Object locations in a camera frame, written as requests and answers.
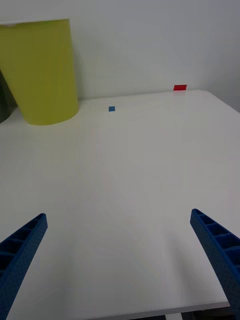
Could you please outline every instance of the yellow cylinder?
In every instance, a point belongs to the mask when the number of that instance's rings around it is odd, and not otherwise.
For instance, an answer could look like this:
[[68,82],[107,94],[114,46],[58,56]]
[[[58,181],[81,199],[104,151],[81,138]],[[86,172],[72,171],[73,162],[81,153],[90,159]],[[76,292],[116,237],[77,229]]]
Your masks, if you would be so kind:
[[68,19],[0,26],[0,70],[32,125],[52,125],[78,112]]

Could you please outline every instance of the table surface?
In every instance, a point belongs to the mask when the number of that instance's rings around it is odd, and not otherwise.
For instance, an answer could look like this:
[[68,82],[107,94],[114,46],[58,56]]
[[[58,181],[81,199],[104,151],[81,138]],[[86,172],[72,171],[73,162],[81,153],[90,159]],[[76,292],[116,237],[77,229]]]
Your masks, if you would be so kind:
[[190,215],[240,236],[239,159],[240,114],[206,91],[86,100],[51,126],[15,111],[0,124],[0,241],[41,212],[48,230],[8,320],[228,306]]

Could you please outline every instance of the red block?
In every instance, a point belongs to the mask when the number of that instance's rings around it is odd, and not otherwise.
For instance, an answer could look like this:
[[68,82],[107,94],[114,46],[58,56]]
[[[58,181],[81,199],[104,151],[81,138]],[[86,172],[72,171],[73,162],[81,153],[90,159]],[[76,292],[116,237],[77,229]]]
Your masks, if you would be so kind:
[[173,91],[186,90],[186,89],[187,89],[186,84],[175,84]]

